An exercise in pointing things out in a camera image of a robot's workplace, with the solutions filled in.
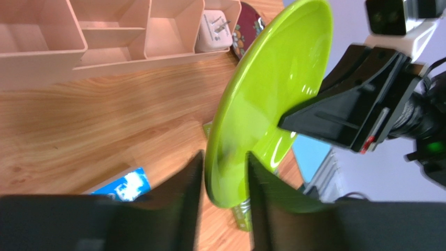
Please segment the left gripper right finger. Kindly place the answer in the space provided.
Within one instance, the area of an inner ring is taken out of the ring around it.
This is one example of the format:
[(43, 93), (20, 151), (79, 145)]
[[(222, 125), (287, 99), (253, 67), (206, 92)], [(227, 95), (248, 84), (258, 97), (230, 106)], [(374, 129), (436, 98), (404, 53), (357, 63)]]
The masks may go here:
[(255, 250), (445, 250), (444, 203), (324, 203), (246, 162)]

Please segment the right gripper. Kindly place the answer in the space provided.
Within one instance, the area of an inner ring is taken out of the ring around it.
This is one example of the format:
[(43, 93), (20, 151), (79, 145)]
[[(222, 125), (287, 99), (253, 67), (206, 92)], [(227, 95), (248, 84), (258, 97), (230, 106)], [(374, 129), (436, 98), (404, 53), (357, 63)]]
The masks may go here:
[[(354, 152), (374, 150), (397, 127), (423, 79), (423, 65), (400, 52), (352, 44), (324, 78), (319, 95), (285, 112), (278, 127)], [(355, 87), (334, 88), (344, 81)]]

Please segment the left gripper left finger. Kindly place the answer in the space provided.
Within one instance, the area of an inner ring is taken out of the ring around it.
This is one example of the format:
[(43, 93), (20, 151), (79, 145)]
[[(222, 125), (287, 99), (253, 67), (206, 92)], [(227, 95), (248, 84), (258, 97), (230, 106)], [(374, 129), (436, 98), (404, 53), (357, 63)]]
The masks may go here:
[(94, 195), (1, 196), (1, 250), (194, 250), (204, 152), (132, 202)]

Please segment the lime green plate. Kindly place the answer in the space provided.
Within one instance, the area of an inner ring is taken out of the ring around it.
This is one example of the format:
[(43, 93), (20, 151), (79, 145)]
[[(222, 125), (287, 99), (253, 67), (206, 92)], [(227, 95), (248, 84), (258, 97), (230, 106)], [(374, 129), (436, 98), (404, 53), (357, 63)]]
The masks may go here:
[(205, 156), (211, 202), (232, 208), (249, 197), (246, 153), (274, 172), (296, 133), (278, 127), (281, 116), (321, 87), (333, 39), (328, 1), (295, 1), (250, 45), (220, 99)]

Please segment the red floral plate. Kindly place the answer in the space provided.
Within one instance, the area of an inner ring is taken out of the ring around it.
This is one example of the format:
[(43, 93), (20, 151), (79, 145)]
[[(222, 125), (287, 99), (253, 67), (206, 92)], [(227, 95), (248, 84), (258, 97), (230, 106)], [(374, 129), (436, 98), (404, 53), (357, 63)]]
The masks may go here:
[(232, 51), (239, 60), (264, 28), (261, 15), (248, 3), (241, 2), (241, 13), (232, 34)]

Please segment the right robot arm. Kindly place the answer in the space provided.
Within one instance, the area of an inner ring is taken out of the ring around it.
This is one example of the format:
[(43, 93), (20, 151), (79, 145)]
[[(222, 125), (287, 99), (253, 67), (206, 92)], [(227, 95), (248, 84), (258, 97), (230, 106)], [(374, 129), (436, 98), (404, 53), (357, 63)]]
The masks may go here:
[(357, 153), (412, 139), (405, 159), (444, 186), (445, 73), (430, 77), (444, 63), (426, 66), (394, 49), (352, 44), (317, 96), (285, 112), (278, 126)]

